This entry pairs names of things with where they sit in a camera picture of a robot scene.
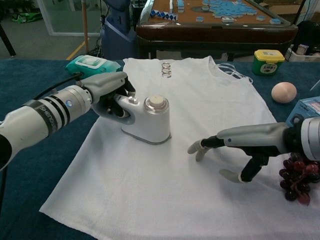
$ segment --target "steam iron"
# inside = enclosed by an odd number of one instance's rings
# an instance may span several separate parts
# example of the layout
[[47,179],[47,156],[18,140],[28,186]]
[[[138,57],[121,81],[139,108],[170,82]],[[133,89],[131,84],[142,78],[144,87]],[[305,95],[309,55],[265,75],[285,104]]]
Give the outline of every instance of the steam iron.
[[104,118],[122,123],[124,133],[149,144],[162,144],[171,138],[166,98],[153,95],[141,102],[135,96],[115,95],[114,99],[127,112],[125,117],[109,114],[101,103],[94,104],[93,110]]

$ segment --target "red grapes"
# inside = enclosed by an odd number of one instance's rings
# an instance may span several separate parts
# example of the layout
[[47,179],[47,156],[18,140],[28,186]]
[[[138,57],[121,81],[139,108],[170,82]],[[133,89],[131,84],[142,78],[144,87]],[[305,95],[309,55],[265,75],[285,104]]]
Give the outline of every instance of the red grapes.
[[291,202],[297,199],[299,203],[309,205],[309,184],[320,182],[320,162],[292,152],[290,158],[283,161],[283,166],[279,175],[284,179],[280,182],[280,187],[285,190],[285,199]]

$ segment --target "robotic hand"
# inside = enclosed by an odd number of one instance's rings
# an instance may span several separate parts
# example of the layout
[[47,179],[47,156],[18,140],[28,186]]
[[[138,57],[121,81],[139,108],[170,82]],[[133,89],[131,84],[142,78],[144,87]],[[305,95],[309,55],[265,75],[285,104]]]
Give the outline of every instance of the robotic hand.
[[0,122],[0,171],[22,149],[33,146],[100,104],[119,118],[128,116],[115,95],[134,96],[125,72],[96,74],[43,99],[30,100]]
[[199,162],[208,150],[223,146],[242,149],[252,158],[241,173],[227,169],[219,173],[234,183],[250,182],[268,164],[269,157],[296,152],[309,160],[320,160],[320,117],[307,118],[293,127],[281,122],[222,130],[216,136],[196,141],[187,152],[196,153]]

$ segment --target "yellow container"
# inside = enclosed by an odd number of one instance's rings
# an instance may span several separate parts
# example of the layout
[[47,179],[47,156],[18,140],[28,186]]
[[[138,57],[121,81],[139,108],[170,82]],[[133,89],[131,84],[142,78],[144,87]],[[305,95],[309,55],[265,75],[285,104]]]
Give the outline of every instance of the yellow container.
[[256,75],[273,76],[284,61],[280,51],[260,49],[254,52],[252,71]]

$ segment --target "metal ring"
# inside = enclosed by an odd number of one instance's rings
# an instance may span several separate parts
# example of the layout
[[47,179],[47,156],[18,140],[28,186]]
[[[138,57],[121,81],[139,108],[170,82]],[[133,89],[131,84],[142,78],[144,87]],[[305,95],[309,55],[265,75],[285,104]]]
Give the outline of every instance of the metal ring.
[[171,65],[170,65],[169,62],[163,62],[163,63],[161,64],[161,66],[162,66],[163,69],[171,68]]
[[170,72],[170,73],[168,73],[168,72],[163,72],[163,73],[162,73],[162,77],[164,77],[164,78],[171,78],[171,72]]
[[163,74],[171,74],[171,69],[170,68],[162,68],[161,72]]

